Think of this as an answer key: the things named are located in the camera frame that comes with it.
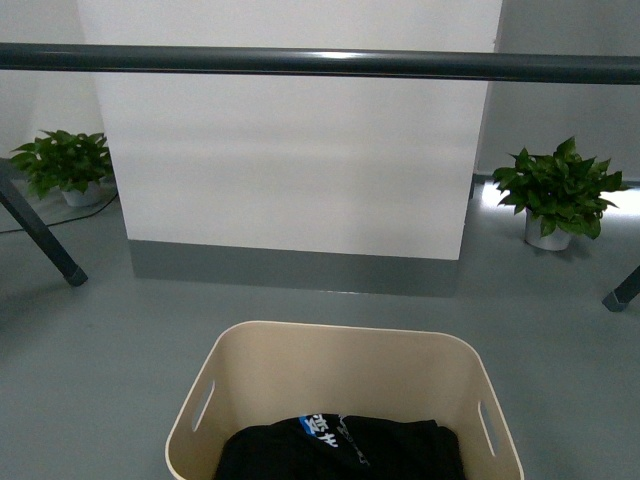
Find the green leaves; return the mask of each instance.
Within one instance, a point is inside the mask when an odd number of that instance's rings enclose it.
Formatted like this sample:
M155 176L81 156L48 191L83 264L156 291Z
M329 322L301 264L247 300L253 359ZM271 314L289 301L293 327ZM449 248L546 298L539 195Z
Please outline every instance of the green leaves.
M44 131L13 150L20 152L11 162L29 177L29 191L43 198L50 189L85 192L89 182L99 182L113 173L104 133L70 134L64 130Z
M558 145L553 155L530 155L523 148L511 157L514 167L501 167L493 173L498 190L509 192L500 204L512 205L514 213L527 208L534 217L541 217L543 236L560 228L574 235L598 237L603 212L615 206L600 194L628 188L622 183L622 172L607 174L611 159L583 159L576 151L575 137Z

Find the horizontal metal bar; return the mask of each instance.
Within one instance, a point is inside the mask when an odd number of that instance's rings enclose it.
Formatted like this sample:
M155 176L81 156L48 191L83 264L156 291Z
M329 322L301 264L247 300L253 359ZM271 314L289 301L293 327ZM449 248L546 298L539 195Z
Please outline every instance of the horizontal metal bar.
M640 57L0 43L0 70L640 84Z

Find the laundry basket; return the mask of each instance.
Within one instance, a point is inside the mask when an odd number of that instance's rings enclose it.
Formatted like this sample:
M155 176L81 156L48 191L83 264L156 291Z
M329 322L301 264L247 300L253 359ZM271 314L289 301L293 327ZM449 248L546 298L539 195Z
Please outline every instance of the laundry basket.
M166 444L176 479L211 480L226 440L314 413L453 430L468 480L524 478L478 354L441 333L247 322L207 357Z

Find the gray baseboard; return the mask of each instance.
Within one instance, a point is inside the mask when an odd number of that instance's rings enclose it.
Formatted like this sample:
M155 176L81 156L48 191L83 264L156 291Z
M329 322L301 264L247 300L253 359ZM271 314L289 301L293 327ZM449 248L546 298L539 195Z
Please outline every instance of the gray baseboard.
M450 297L457 260L297 252L129 240L142 278Z
M26 180L26 174L14 167L8 158L0 158L0 175L9 180Z

